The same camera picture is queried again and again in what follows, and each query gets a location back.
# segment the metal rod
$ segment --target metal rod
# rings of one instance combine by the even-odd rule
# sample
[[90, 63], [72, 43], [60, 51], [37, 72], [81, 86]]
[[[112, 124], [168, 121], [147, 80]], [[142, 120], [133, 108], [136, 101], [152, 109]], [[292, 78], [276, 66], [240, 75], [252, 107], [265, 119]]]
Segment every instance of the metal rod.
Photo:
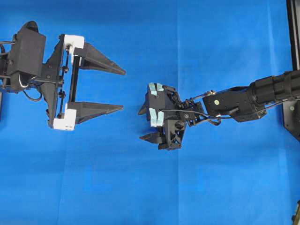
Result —
[[0, 41], [0, 45], [14, 45], [13, 41]]
[[77, 81], [78, 81], [79, 62], [80, 62], [80, 57], [74, 56], [69, 102], [75, 101]]

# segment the white plastic part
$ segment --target white plastic part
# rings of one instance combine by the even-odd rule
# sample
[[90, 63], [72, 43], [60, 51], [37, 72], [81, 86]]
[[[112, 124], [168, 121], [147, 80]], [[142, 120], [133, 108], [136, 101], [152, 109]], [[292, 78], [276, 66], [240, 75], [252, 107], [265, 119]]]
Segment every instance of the white plastic part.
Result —
[[75, 48], [84, 48], [84, 37], [76, 35], [65, 34], [64, 48], [69, 47], [69, 53], [71, 54], [71, 62], [74, 60]]
[[76, 109], [68, 109], [68, 104], [66, 103], [66, 109], [63, 118], [54, 118], [53, 128], [57, 130], [72, 131], [75, 127], [75, 120]]

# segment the black cylindrical actuator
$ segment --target black cylindrical actuator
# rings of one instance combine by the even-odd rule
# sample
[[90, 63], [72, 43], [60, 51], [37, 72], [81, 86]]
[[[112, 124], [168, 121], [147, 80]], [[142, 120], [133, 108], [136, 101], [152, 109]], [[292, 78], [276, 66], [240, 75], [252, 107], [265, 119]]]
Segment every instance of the black cylindrical actuator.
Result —
[[269, 76], [250, 84], [255, 102], [265, 105], [300, 96], [300, 71], [285, 72], [279, 76]]

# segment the light blue tape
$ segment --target light blue tape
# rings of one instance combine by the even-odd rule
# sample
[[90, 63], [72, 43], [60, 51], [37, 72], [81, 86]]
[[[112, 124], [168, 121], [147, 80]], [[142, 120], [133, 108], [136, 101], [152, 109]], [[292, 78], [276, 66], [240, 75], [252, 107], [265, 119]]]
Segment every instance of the light blue tape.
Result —
[[156, 111], [155, 109], [149, 108], [149, 112], [150, 112], [150, 126], [151, 127], [157, 127], [157, 116], [156, 116]]

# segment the blue backdrop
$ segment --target blue backdrop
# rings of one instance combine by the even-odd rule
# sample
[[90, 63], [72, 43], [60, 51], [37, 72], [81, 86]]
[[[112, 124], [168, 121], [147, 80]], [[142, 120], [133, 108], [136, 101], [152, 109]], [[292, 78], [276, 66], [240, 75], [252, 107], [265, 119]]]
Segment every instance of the blue backdrop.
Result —
[[185, 99], [291, 70], [285, 0], [10, 0], [1, 8], [1, 40], [35, 20], [47, 36], [45, 60], [59, 34], [76, 34], [127, 75], [81, 71], [78, 101], [124, 110], [74, 132], [47, 127], [45, 102], [4, 96], [0, 224], [291, 223], [300, 150], [281, 108], [258, 121], [188, 128], [172, 152], [138, 138], [151, 128], [137, 116], [149, 82]]

